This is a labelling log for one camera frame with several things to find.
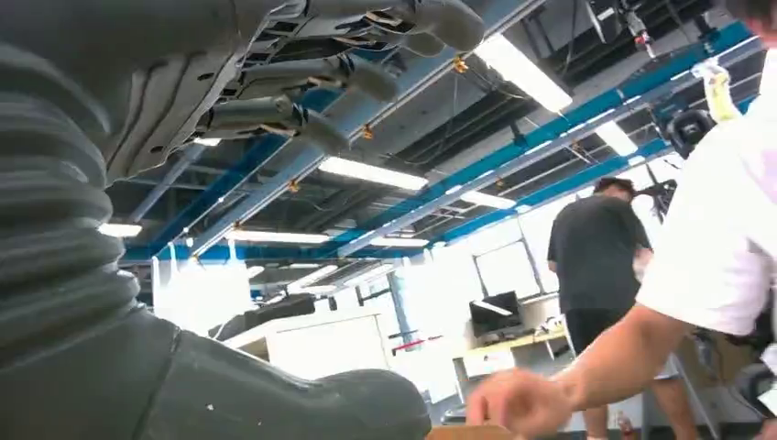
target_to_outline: white cabinet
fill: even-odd
[[[378,313],[333,312],[270,321],[225,342],[307,380],[390,369]]]

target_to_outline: cable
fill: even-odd
[[[694,39],[691,38],[691,35],[688,34],[688,31],[685,30],[685,25],[683,24],[683,19],[680,18],[680,13],[677,11],[677,8],[674,7],[672,4],[672,0],[663,0],[663,2],[666,4],[666,7],[669,9],[669,15],[672,16],[672,19],[675,23],[677,23],[677,27],[680,28],[680,32],[683,32],[683,35],[685,35],[685,39],[688,40],[689,44],[694,44]]]

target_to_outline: hand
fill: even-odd
[[[777,440],[777,421],[767,420],[756,438],[758,440]]]
[[[560,383],[514,369],[492,376],[472,393],[466,422],[496,424],[531,438],[558,432],[572,411]]]

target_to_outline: leg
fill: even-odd
[[[607,406],[592,408],[583,412],[585,431],[588,434],[589,440],[607,438],[607,418]]]
[[[685,385],[679,377],[654,380],[651,389],[658,406],[666,414],[677,440],[698,438],[694,414],[688,402]]]
[[[572,351],[577,357],[613,322],[610,313],[595,309],[579,309],[568,311],[564,319],[566,331],[572,343]],[[585,431],[589,439],[607,438],[607,406],[592,408],[583,412]]]

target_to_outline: black shorts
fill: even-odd
[[[615,325],[625,313],[609,309],[572,309],[568,311],[566,331],[572,340],[575,355],[580,355],[605,330]]]

